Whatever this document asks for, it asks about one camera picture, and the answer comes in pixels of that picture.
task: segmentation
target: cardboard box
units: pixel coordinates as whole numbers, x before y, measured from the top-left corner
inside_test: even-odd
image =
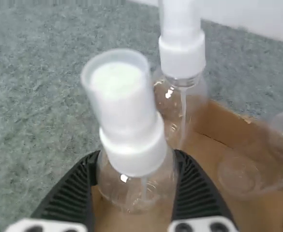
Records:
[[[271,192],[252,200],[240,201],[227,194],[217,178],[217,165],[228,150],[248,139],[257,139],[259,156],[274,161],[268,155],[265,127],[252,118],[236,115],[210,101],[205,115],[198,123],[183,149],[192,155],[215,183],[230,208],[241,232],[283,232],[283,190]],[[92,190],[96,230],[164,232],[170,223],[172,203],[160,205],[142,216],[126,216],[105,201],[97,188]]]

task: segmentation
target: bottle body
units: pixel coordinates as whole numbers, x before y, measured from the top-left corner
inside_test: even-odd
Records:
[[[218,178],[229,194],[245,200],[283,188],[283,156],[265,148],[256,139],[224,156]]]
[[[177,80],[165,76],[160,68],[155,71],[153,81],[156,107],[164,120],[167,142],[174,149],[183,149],[185,137],[206,108],[206,81],[202,73]]]
[[[129,177],[117,172],[102,150],[98,157],[98,189],[102,196],[125,213],[142,213],[160,200],[174,198],[178,167],[174,150],[168,148],[158,170],[144,177]]]

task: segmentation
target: white spray cap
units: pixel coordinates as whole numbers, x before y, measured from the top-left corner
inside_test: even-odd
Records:
[[[185,79],[201,73],[206,65],[205,34],[197,0],[159,0],[159,9],[163,74]]]
[[[130,177],[156,171],[165,159],[167,143],[147,59],[130,49],[104,52],[85,65],[81,82],[113,168]]]

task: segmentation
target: screw hole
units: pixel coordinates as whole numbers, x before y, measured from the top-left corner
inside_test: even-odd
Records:
[[[25,232],[43,232],[44,229],[42,228],[42,226],[32,226],[30,228],[28,228]]]
[[[193,232],[193,229],[189,224],[180,223],[176,226],[175,232]]]
[[[210,226],[211,232],[229,232],[229,229],[222,223],[212,223]]]

